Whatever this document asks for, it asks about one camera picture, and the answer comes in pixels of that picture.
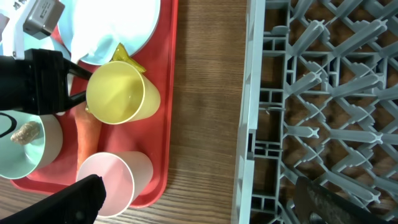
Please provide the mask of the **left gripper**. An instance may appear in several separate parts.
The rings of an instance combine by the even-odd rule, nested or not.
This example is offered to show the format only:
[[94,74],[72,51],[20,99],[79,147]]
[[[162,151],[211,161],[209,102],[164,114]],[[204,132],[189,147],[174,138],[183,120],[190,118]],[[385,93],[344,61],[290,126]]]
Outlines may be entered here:
[[68,95],[67,75],[89,80],[90,71],[61,52],[25,51],[25,59],[1,57],[1,110],[45,115],[64,112],[86,101],[86,91]]

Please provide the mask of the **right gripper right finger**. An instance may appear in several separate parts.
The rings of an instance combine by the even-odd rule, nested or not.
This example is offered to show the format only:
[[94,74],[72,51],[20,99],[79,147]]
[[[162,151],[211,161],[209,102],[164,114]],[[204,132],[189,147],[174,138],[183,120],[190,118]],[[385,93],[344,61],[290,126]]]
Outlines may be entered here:
[[388,224],[306,177],[296,181],[294,205],[301,223]]

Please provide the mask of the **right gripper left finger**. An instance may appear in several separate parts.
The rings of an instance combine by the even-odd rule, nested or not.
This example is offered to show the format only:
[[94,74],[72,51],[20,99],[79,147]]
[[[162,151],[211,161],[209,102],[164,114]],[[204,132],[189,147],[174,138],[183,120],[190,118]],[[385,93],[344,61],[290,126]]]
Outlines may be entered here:
[[103,179],[96,174],[91,174],[1,219],[1,224],[93,224],[105,198]]

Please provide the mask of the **orange carrot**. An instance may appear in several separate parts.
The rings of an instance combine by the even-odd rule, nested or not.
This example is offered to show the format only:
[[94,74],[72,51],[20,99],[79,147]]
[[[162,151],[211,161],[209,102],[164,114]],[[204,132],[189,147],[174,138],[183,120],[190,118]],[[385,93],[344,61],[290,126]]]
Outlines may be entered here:
[[97,153],[102,122],[86,110],[86,102],[74,107],[78,152],[76,171],[91,155]]

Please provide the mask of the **yellow snack wrapper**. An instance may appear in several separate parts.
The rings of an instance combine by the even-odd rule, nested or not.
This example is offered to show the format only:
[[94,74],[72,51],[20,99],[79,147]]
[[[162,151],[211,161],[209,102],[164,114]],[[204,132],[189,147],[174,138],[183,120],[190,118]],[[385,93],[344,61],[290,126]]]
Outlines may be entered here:
[[125,49],[122,43],[119,43],[118,46],[116,47],[116,50],[114,51],[111,61],[126,62],[132,65],[134,68],[136,68],[139,72],[141,73],[146,72],[146,69],[142,65],[140,65],[138,62],[136,62],[134,59],[132,59],[129,56],[127,50]]

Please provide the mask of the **brown food lump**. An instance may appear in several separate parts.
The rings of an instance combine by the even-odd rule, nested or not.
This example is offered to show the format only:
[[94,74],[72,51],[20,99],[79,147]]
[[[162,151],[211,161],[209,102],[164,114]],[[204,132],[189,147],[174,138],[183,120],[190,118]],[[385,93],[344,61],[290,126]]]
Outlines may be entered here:
[[39,134],[40,124],[35,121],[29,121],[12,134],[11,141],[20,145],[26,145],[32,142]]

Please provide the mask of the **green bowl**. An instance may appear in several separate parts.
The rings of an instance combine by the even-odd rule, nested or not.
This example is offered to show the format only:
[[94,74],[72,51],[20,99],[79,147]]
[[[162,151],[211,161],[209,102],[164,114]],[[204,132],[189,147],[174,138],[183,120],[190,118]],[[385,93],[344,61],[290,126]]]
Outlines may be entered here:
[[[12,141],[11,136],[31,121],[38,124],[38,135],[25,145]],[[54,115],[1,111],[1,177],[21,179],[49,165],[59,155],[62,144],[62,128]]]

